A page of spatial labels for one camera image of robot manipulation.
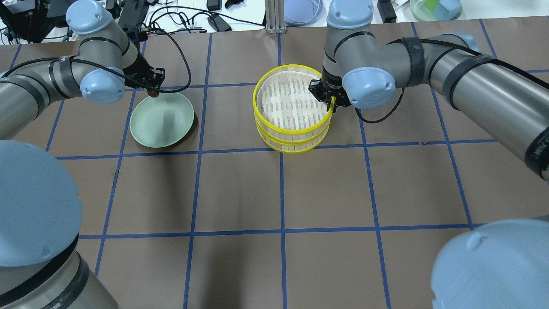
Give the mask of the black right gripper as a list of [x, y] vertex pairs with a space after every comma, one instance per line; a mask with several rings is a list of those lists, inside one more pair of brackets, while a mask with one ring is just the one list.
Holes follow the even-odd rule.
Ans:
[[313, 79], [308, 85], [310, 94], [318, 102], [329, 104], [329, 111], [333, 114], [337, 107], [349, 107], [351, 102], [343, 88], [341, 76], [335, 76], [322, 69], [319, 79]]

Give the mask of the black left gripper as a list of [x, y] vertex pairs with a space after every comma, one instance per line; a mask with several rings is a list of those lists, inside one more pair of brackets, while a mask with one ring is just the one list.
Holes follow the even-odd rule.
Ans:
[[166, 78], [164, 68], [153, 68], [142, 54], [137, 54], [135, 61], [125, 68], [125, 86], [146, 89], [149, 93], [158, 93]]

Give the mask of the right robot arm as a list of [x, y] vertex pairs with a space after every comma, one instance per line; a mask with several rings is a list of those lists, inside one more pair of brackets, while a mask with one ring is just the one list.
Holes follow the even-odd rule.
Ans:
[[[334, 0], [327, 12], [316, 100], [362, 111], [396, 89], [428, 84], [542, 180], [548, 180], [548, 84], [480, 53], [469, 34], [404, 37], [386, 45], [372, 33], [370, 0]], [[484, 224], [451, 239], [431, 273], [434, 309], [546, 309], [548, 217]]]

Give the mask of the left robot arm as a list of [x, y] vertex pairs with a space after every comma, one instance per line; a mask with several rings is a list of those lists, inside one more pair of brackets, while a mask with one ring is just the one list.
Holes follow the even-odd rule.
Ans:
[[83, 211], [72, 176], [47, 151], [14, 137], [57, 101], [111, 104], [126, 87], [157, 96], [164, 70], [148, 64], [100, 2], [73, 2], [66, 21], [80, 37], [78, 55], [26, 61], [1, 74], [3, 309], [120, 307], [76, 250]]

